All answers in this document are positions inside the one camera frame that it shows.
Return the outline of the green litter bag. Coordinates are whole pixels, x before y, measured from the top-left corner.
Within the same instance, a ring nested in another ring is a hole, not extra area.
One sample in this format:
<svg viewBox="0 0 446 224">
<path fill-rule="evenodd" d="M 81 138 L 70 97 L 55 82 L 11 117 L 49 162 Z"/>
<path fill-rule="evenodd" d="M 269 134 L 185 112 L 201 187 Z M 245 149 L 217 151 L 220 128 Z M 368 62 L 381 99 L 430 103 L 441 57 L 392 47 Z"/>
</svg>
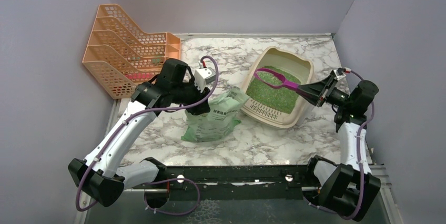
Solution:
<svg viewBox="0 0 446 224">
<path fill-rule="evenodd" d="M 243 90 L 233 87 L 208 102 L 210 112 L 202 115 L 185 112 L 187 129 L 181 140 L 210 142 L 225 138 L 241 124 L 237 115 L 248 99 Z"/>
</svg>

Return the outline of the purple plastic litter scoop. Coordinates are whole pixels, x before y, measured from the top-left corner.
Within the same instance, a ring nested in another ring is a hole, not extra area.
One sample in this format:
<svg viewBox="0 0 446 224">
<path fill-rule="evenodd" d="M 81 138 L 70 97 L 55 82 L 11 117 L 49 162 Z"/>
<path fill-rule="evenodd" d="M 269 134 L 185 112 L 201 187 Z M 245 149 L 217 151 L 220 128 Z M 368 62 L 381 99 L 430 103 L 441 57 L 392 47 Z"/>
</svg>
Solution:
<svg viewBox="0 0 446 224">
<path fill-rule="evenodd" d="M 254 71 L 254 77 L 260 82 L 266 84 L 273 89 L 285 88 L 295 93 L 298 91 L 299 85 L 289 81 L 285 75 L 269 68 L 259 68 Z"/>
</svg>

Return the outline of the beige plastic litter box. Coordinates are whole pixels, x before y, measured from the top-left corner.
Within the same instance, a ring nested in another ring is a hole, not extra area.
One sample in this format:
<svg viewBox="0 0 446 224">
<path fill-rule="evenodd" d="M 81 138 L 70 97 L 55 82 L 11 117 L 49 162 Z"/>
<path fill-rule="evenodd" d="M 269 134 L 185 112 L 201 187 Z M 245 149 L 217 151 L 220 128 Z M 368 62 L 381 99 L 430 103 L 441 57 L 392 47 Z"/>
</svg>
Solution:
<svg viewBox="0 0 446 224">
<path fill-rule="evenodd" d="M 314 65 L 312 61 L 304 57 L 270 46 L 256 59 L 245 78 L 241 89 L 246 92 L 249 84 L 254 79 L 254 71 L 264 66 L 273 66 L 297 77 L 301 84 L 309 84 L 316 81 Z M 282 113 L 269 108 L 249 97 L 241 109 L 247 116 L 279 129 L 286 129 L 294 125 L 300 125 L 309 117 L 313 106 L 303 98 L 298 97 L 295 107 L 290 114 Z"/>
</svg>

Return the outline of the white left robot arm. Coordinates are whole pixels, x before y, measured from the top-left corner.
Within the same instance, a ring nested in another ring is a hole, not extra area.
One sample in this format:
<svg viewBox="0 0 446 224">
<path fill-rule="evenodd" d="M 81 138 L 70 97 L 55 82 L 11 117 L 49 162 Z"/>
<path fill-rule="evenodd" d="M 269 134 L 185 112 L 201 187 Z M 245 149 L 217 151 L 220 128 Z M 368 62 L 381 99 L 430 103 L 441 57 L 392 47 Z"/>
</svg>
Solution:
<svg viewBox="0 0 446 224">
<path fill-rule="evenodd" d="M 165 61 L 159 74 L 136 86 L 126 110 L 105 138 L 85 158 L 74 158 L 68 171 L 77 187 L 76 209 L 86 211 L 99 203 L 112 205 L 126 189 L 165 182 L 165 166 L 152 159 L 120 167 L 130 147 L 162 112 L 185 110 L 192 115 L 210 112 L 208 99 L 217 87 L 219 69 L 210 56 L 199 68 L 178 59 Z"/>
</svg>

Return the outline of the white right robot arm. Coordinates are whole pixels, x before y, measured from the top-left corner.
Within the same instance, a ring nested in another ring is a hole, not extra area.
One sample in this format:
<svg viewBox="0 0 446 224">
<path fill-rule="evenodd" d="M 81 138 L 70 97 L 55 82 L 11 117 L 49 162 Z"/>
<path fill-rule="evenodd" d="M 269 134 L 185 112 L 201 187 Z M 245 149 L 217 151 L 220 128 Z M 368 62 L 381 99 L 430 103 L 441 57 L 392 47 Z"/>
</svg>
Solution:
<svg viewBox="0 0 446 224">
<path fill-rule="evenodd" d="M 361 80 L 350 94 L 336 88 L 337 79 L 329 76 L 322 81 L 299 85 L 297 94 L 319 107 L 329 103 L 337 107 L 334 116 L 341 146 L 340 163 L 326 158 L 310 158 L 303 178 L 309 185 L 321 186 L 313 205 L 338 214 L 345 220 L 361 221 L 377 196 L 381 181 L 375 177 L 366 157 L 366 116 L 373 107 L 379 88 L 369 80 Z"/>
</svg>

